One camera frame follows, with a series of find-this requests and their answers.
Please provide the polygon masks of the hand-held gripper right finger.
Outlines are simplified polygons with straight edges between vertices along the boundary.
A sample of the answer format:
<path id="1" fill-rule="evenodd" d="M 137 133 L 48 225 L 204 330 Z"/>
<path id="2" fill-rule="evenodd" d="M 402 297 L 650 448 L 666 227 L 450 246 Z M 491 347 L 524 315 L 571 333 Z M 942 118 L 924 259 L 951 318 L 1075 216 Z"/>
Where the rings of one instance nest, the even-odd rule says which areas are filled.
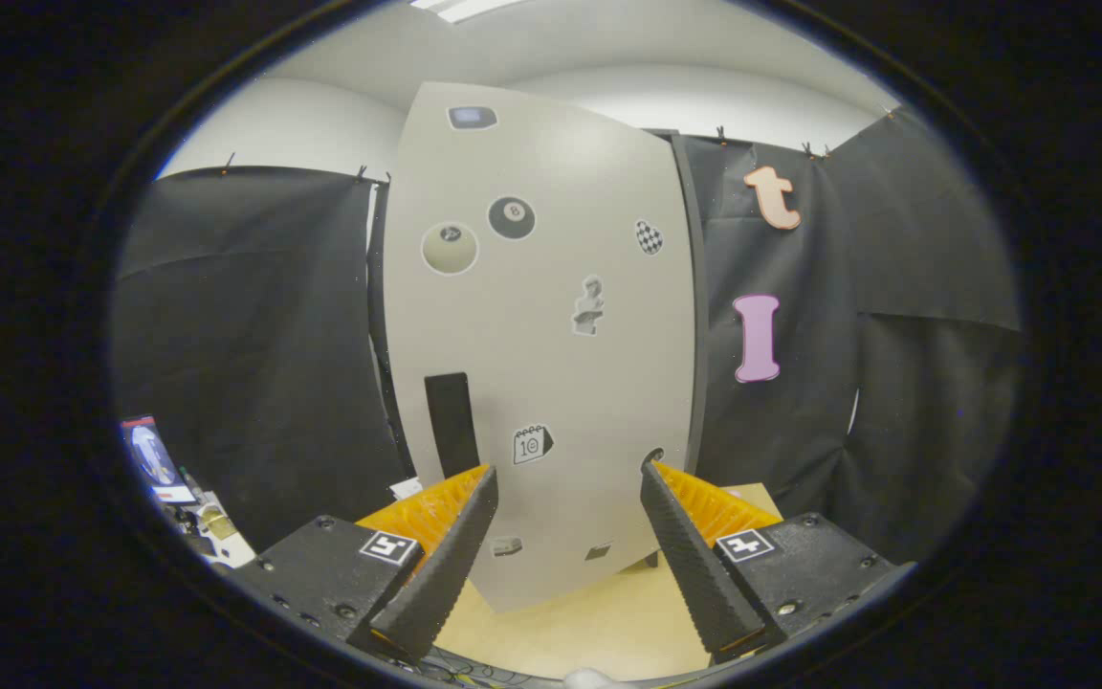
<path id="1" fill-rule="evenodd" d="M 657 459 L 640 502 L 710 663 L 802 640 L 910 574 L 818 513 L 780 519 Z"/>

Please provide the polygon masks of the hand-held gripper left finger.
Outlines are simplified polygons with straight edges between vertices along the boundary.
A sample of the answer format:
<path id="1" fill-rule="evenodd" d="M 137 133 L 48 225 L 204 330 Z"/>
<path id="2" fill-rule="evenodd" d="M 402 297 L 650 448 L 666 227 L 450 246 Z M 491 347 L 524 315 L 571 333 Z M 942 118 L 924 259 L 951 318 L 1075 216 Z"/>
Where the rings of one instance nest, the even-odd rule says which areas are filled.
<path id="1" fill-rule="evenodd" d="M 231 582 L 331 644 L 415 663 L 445 628 L 498 508 L 480 465 L 357 521 L 320 515 Z"/>

